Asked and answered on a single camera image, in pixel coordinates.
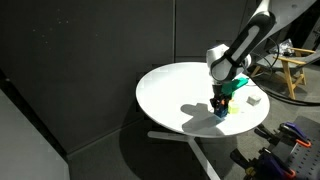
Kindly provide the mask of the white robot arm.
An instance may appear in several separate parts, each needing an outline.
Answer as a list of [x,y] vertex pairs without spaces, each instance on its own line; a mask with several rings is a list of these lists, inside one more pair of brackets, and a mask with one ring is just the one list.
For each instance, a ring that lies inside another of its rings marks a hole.
[[227,115],[232,93],[242,87],[240,80],[235,77],[252,64],[249,54],[265,39],[297,19],[316,1],[261,0],[230,46],[221,44],[206,52],[214,92],[210,103],[215,115]]

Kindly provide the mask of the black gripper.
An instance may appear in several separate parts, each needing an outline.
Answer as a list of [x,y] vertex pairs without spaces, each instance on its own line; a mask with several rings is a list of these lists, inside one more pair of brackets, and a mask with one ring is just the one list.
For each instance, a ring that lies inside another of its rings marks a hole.
[[216,110],[217,108],[217,100],[221,100],[220,102],[221,115],[226,115],[228,113],[228,100],[225,100],[225,99],[232,98],[232,93],[233,93],[232,85],[229,83],[213,85],[213,92],[214,92],[214,98],[210,99],[210,104],[213,110]]

